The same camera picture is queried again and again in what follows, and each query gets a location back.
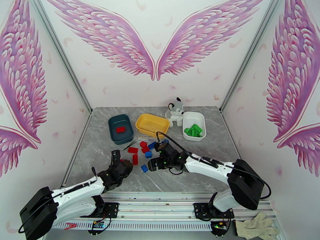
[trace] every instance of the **pink feather pattern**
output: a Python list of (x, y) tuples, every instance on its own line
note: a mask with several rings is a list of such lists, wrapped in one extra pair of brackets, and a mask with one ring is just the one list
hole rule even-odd
[(164, 73), (187, 71), (217, 50), (252, 19), (262, 0), (229, 0), (187, 17), (176, 29), (157, 61), (157, 80)]
[(102, 56), (133, 75), (154, 80), (154, 61), (138, 32), (121, 15), (79, 0), (47, 0), (59, 10), (63, 23)]
[(294, 149), (299, 166), (303, 164), (304, 168), (317, 177), (320, 175), (320, 123), (293, 131), (287, 139), (280, 142), (278, 148), (283, 146)]
[(16, 0), (0, 38), (1, 93), (18, 127), (41, 143), (37, 127), (46, 120), (47, 99), (41, 46), (29, 4)]
[(319, 81), (320, 39), (301, 0), (285, 0), (269, 68), (268, 120), (278, 127), (277, 142), (299, 123)]
[(0, 126), (0, 177), (2, 172), (7, 173), (8, 169), (12, 169), (14, 165), (18, 165), (18, 156), (20, 156), (21, 150), (31, 147), (37, 149), (38, 147), (28, 139), (21, 132)]

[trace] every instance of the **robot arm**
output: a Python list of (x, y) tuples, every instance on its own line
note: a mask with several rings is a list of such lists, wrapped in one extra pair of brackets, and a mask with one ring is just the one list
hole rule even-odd
[(49, 187), (41, 188), (20, 211), (19, 233), (25, 233), (27, 240), (36, 240), (66, 220), (80, 216), (102, 217), (105, 205), (100, 194), (120, 186), (132, 169), (131, 162), (120, 160), (120, 151), (114, 150), (109, 168), (98, 174), (92, 168), (95, 176), (91, 179), (53, 191)]
[(179, 153), (167, 142), (156, 143), (155, 149), (160, 152), (160, 157), (148, 162), (150, 171), (175, 168), (203, 174), (229, 186), (227, 190), (215, 193), (208, 204), (215, 218), (239, 205), (250, 210), (257, 209), (264, 181), (245, 161), (219, 162), (186, 151)]

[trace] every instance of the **work glove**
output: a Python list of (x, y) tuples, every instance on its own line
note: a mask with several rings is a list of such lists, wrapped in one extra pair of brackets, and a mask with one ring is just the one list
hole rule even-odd
[(266, 214), (260, 212), (253, 220), (244, 222), (236, 221), (237, 234), (247, 240), (259, 237), (263, 240), (276, 240), (273, 236), (279, 234), (279, 229), (271, 227), (272, 219), (266, 218)]

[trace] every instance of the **wing mural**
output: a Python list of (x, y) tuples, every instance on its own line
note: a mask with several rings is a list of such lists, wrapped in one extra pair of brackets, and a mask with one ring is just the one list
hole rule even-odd
[(79, 0), (47, 0), (62, 22), (95, 51), (124, 71), (147, 73), (160, 80), (164, 73), (178, 75), (193, 67), (252, 19), (263, 0), (229, 0), (191, 14), (178, 26), (156, 67), (138, 32), (121, 15)]
[(262, 0), (229, 0), (188, 16), (176, 29), (157, 61), (157, 80), (178, 75), (201, 62), (241, 30)]
[(96, 52), (125, 72), (147, 73), (154, 80), (154, 61), (138, 32), (124, 17), (79, 0), (47, 1), (59, 9), (56, 13), (62, 22)]
[(278, 127), (277, 142), (299, 123), (319, 81), (320, 39), (301, 0), (285, 0), (269, 68), (268, 120)]
[(289, 146), (298, 155), (299, 166), (304, 165), (317, 177), (320, 175), (320, 123), (293, 131), (277, 148)]
[(46, 121), (47, 100), (38, 30), (27, 0), (15, 0), (0, 38), (0, 92), (22, 132), (0, 126), (0, 176), (18, 165), (21, 150), (37, 149), (37, 128)]
[(268, 120), (278, 127), (277, 148), (289, 146), (316, 177), (320, 175), (320, 123), (294, 130), (320, 78), (319, 28), (308, 16), (302, 0), (285, 0), (279, 18), (269, 68)]

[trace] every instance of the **red lego brick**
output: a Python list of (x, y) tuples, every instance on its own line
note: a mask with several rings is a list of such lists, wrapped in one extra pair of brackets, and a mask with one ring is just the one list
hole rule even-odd
[(144, 147), (146, 147), (146, 146), (147, 146), (147, 143), (146, 143), (146, 142), (144, 142), (144, 141), (141, 141), (141, 142), (140, 142), (140, 146), (141, 146), (142, 148), (144, 148)]
[(138, 165), (138, 155), (137, 154), (134, 154), (132, 155), (132, 164), (135, 166), (135, 165)]
[(138, 148), (129, 147), (128, 152), (129, 153), (133, 153), (133, 154), (137, 154), (138, 153)]
[(143, 153), (146, 153), (146, 152), (150, 151), (150, 150), (149, 150), (149, 148), (148, 148), (147, 146), (145, 146), (145, 147), (144, 147), (144, 148), (142, 148), (141, 150), (142, 150), (142, 152), (143, 152)]
[(116, 128), (116, 132), (117, 132), (117, 133), (123, 133), (124, 131), (126, 131), (126, 128), (125, 128), (125, 127)]

